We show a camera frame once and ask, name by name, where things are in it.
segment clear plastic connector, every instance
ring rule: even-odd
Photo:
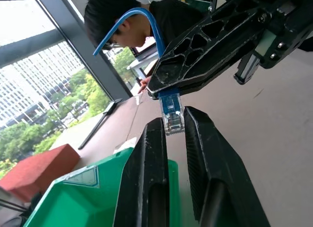
[[[178,90],[163,91],[159,94],[165,134],[185,131],[183,108]]]

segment glass window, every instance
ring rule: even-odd
[[[0,1],[0,14],[0,46],[56,29],[34,0]],[[0,83],[9,93],[0,95],[0,161],[12,166],[49,150],[65,129],[110,102],[66,40],[0,68]],[[8,170],[0,167],[0,179]]]
[[[142,79],[136,71],[129,68],[129,65],[135,61],[135,56],[131,50],[126,48],[113,48],[112,50],[104,50],[105,56],[116,69],[117,73],[122,78],[128,89],[133,95],[136,95],[140,87],[140,80]]]

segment man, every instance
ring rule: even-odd
[[[165,46],[203,18],[200,11],[178,0],[153,1],[141,4],[136,0],[89,0],[85,8],[85,27],[90,40],[99,45],[116,21],[128,10],[142,7],[149,10],[160,28]],[[127,18],[112,35],[104,49],[115,44],[122,47],[141,47],[153,36],[149,20],[144,15]],[[141,81],[143,91],[150,78]]]

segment sky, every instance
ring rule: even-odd
[[[53,29],[35,0],[0,1],[0,46]]]

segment hand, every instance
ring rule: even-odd
[[[149,77],[147,77],[147,78],[145,78],[145,79],[140,81],[141,87],[140,87],[140,89],[138,91],[138,94],[142,93],[146,89],[150,79],[151,79],[151,76],[149,76]]]

